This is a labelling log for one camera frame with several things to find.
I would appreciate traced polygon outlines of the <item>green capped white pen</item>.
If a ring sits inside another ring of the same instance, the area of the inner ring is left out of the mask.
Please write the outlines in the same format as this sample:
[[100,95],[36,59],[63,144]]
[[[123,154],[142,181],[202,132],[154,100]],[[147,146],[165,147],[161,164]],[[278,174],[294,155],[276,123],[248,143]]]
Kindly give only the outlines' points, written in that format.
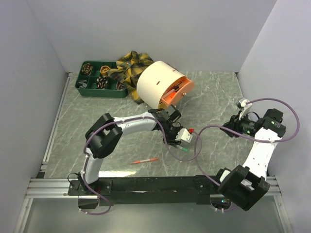
[[182,147],[180,145],[175,145],[175,147],[180,149],[180,150],[182,150],[182,151],[184,151],[184,152],[188,152],[189,151],[188,149],[186,149],[186,148],[184,148],[184,147]]

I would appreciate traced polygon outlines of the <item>black orange highlighter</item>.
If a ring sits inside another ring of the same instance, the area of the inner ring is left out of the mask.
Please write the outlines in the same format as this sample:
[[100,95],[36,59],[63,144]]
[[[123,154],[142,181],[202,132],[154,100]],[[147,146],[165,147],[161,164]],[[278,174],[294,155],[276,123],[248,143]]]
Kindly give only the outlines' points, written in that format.
[[171,93],[171,94],[169,95],[169,97],[170,97],[170,98],[173,98],[174,95],[178,92],[178,90],[175,90],[175,92]]

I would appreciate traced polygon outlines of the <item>white pink pen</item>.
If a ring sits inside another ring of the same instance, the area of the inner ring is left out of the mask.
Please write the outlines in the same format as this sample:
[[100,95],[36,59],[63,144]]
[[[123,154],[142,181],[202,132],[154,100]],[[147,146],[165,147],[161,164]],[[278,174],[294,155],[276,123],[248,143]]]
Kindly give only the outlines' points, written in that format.
[[173,92],[175,92],[175,88],[172,88],[169,91],[167,91],[162,97],[165,98],[165,97],[169,96]]

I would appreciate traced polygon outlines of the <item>black white marker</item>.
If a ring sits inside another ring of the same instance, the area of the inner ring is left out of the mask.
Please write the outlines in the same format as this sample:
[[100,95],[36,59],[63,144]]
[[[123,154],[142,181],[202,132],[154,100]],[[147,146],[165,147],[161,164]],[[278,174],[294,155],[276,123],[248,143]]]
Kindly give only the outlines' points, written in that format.
[[172,90],[178,90],[181,83],[182,83],[182,82],[179,82],[179,83],[177,83],[176,85],[174,85],[174,86],[172,87]]

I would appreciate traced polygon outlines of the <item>orange pencil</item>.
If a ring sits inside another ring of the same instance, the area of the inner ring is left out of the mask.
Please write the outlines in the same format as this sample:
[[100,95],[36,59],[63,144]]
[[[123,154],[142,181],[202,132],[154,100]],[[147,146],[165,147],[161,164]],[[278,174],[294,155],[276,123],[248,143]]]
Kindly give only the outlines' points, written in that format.
[[140,161],[134,161],[131,162],[131,165],[135,165],[135,164],[141,164],[141,163],[146,163],[146,162],[153,162],[153,161],[157,161],[159,160],[159,158],[151,158],[151,159],[145,159],[145,160],[140,160]]

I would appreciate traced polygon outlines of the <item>round cream drawer organizer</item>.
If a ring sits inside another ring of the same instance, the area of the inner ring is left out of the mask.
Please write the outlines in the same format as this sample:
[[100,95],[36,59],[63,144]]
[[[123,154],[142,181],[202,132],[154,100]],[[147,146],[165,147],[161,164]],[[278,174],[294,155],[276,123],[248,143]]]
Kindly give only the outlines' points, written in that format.
[[[180,89],[173,98],[162,97],[179,82],[182,82]],[[177,69],[163,61],[156,61],[141,74],[137,83],[137,93],[151,108],[167,108],[176,105],[194,86],[195,83]]]

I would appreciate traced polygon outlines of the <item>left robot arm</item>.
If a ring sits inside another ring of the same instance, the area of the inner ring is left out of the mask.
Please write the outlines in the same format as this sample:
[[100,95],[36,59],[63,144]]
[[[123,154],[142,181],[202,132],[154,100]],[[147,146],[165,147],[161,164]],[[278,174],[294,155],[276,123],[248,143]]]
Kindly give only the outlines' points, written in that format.
[[168,145],[190,142],[192,135],[183,126],[173,124],[181,113],[173,106],[166,109],[150,109],[132,117],[102,115],[85,134],[84,153],[86,160],[78,173],[80,189],[86,195],[96,192],[99,171],[105,157],[110,155],[122,136],[142,131],[163,131],[163,141]]

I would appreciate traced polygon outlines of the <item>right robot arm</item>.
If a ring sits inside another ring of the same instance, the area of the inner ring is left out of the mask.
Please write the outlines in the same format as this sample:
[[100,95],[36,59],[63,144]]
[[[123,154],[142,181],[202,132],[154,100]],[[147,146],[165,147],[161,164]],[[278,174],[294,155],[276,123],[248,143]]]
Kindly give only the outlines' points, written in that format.
[[269,190],[266,181],[267,168],[272,154],[286,132],[282,125],[283,113],[277,109],[268,109],[263,117],[252,121],[247,115],[239,118],[232,115],[230,121],[223,126],[235,132],[253,137],[255,140],[243,165],[233,170],[220,169],[213,181],[213,188],[217,193],[230,199],[234,204],[248,211]]

